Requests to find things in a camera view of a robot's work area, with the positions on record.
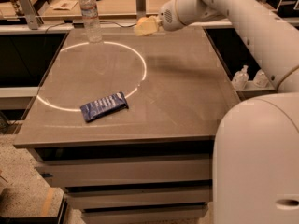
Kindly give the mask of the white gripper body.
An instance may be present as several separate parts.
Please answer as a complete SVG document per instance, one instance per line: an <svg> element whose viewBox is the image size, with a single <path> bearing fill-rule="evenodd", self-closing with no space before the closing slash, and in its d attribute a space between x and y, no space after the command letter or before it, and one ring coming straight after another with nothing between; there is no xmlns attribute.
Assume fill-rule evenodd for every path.
<svg viewBox="0 0 299 224"><path fill-rule="evenodd" d="M158 17L161 21L161 26L166 31L176 31L184 27L178 18L176 0L171 0L162 5Z"/></svg>

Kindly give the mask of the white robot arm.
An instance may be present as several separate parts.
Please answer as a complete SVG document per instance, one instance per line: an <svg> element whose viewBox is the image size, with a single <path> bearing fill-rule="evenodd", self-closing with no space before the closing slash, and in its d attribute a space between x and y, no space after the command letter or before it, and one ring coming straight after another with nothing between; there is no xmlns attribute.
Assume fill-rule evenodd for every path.
<svg viewBox="0 0 299 224"><path fill-rule="evenodd" d="M214 224L299 224L299 31L256 0L171 0L137 35L226 17L275 93L234 106L213 151Z"/></svg>

